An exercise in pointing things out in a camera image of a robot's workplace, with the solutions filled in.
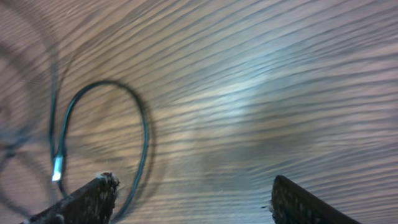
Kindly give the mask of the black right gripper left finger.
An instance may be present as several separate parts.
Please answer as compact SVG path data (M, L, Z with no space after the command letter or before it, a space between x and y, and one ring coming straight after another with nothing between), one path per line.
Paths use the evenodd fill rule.
M105 172L21 224L108 224L119 180Z

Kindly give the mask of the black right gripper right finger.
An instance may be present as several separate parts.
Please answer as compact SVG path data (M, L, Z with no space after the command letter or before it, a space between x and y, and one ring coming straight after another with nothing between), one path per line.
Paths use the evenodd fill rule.
M274 179L270 211L276 224L359 224L283 175Z

